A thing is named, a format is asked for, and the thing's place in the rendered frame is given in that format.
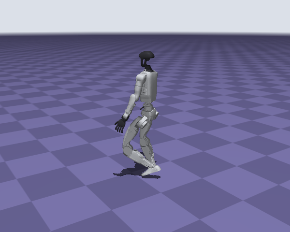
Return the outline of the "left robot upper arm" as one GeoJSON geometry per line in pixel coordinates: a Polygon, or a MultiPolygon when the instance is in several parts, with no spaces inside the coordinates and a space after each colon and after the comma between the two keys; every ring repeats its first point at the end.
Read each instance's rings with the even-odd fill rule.
{"type": "Polygon", "coordinates": [[[141,74],[138,74],[136,76],[136,84],[135,84],[135,88],[134,88],[134,95],[135,95],[135,102],[137,102],[139,100],[139,97],[140,97],[140,94],[141,94],[141,91],[142,91],[142,87],[143,87],[143,84],[145,83],[146,81],[146,74],[144,73],[141,73],[141,74]]]}

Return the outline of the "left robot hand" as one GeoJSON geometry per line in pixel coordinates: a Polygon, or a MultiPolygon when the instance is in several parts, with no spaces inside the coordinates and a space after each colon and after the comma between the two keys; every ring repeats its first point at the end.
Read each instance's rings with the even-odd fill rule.
{"type": "Polygon", "coordinates": [[[125,127],[125,122],[128,120],[128,118],[129,118],[130,116],[128,116],[127,117],[127,119],[125,119],[125,118],[123,118],[123,116],[122,116],[122,119],[120,119],[119,121],[117,121],[116,123],[115,123],[115,125],[117,124],[117,126],[115,127],[115,130],[117,130],[117,132],[119,131],[120,132],[120,130],[121,130],[121,133],[123,133],[123,129],[124,129],[124,127],[125,127]],[[119,129],[120,128],[120,129],[119,129]],[[118,130],[119,129],[119,130],[118,130]]]}

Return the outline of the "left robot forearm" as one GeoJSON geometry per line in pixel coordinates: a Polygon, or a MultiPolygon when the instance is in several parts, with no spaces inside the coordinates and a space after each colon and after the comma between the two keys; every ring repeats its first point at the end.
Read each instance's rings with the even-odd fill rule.
{"type": "Polygon", "coordinates": [[[123,118],[125,118],[125,119],[127,119],[127,117],[128,116],[130,116],[130,114],[132,113],[132,110],[133,110],[133,108],[135,107],[135,95],[134,94],[132,94],[131,96],[130,96],[130,100],[129,100],[129,103],[128,103],[128,106],[127,106],[127,109],[125,110],[125,113],[124,113],[124,115],[123,115],[123,118]]]}

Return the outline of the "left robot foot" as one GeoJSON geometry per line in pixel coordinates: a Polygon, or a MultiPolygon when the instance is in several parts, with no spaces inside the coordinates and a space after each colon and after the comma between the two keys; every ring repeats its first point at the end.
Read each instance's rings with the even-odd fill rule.
{"type": "Polygon", "coordinates": [[[158,166],[158,165],[155,165],[153,168],[148,168],[144,173],[142,173],[141,175],[144,176],[144,175],[148,175],[148,174],[151,174],[151,173],[154,173],[154,172],[158,172],[160,171],[161,168],[158,166]]]}

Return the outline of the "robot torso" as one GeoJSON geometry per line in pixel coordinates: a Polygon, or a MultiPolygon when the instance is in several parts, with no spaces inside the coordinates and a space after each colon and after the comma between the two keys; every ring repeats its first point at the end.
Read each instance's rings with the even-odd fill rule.
{"type": "MultiPolygon", "coordinates": [[[[143,84],[142,91],[140,94],[140,101],[144,102],[144,109],[141,112],[142,117],[146,115],[148,117],[148,122],[152,121],[156,116],[156,109],[153,107],[151,102],[156,100],[157,95],[157,73],[142,71],[141,73],[146,74],[146,81],[143,84]]],[[[140,74],[141,74],[140,73],[140,74]]]]}

